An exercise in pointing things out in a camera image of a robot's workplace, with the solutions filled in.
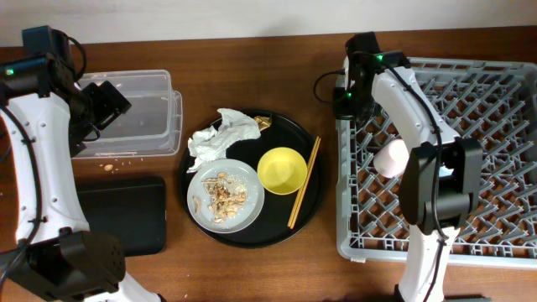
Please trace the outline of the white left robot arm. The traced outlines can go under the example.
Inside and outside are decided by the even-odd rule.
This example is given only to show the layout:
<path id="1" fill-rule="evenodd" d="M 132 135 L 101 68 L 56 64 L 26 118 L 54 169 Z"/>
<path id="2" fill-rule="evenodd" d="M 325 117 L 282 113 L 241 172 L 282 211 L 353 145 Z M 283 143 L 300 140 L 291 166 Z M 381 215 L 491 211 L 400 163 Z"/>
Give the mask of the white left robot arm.
<path id="1" fill-rule="evenodd" d="M 126 270 L 120 242 L 92 232 L 71 160 L 130 102 L 109 83 L 80 87 L 75 39 L 44 25 L 22 32 L 25 56 L 1 66 L 1 117 L 18 191 L 17 246 L 2 280 L 45 301 L 159 301 Z"/>

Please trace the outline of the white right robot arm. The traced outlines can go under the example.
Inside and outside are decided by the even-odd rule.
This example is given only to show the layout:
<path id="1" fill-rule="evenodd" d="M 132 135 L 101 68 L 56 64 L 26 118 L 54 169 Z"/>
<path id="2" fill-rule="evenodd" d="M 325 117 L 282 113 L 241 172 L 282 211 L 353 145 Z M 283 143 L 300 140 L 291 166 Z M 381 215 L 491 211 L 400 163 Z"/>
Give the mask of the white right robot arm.
<path id="1" fill-rule="evenodd" d="M 355 34 L 346 44 L 343 86 L 332 103 L 336 118 L 359 127 L 379 108 L 404 142 L 399 207 L 409 223 L 409 247 L 397 301 L 442 301 L 443 278 L 453 242 L 477 209 L 482 146 L 462 138 L 427 100 L 409 59 L 383 52 L 373 32 Z"/>

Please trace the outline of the yellow bowl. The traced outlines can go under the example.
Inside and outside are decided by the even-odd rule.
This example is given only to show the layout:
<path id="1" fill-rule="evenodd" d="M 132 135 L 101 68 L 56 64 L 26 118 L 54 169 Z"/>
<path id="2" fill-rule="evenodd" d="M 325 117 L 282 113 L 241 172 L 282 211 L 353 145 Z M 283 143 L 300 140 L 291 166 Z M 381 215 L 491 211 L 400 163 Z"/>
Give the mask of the yellow bowl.
<path id="1" fill-rule="evenodd" d="M 257 166 L 262 186 L 276 195 L 296 192 L 305 183 L 307 172 L 303 156 L 286 147 L 270 149 L 261 157 Z"/>

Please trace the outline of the pink cup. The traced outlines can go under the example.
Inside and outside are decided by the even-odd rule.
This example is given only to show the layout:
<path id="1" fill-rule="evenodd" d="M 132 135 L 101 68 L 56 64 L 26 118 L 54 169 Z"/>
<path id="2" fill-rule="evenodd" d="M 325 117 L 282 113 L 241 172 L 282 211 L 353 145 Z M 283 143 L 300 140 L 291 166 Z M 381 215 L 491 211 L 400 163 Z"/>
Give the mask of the pink cup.
<path id="1" fill-rule="evenodd" d="M 403 139 L 395 139 L 378 151 L 373 158 L 373 166 L 385 178 L 400 176 L 406 168 L 409 152 Z"/>

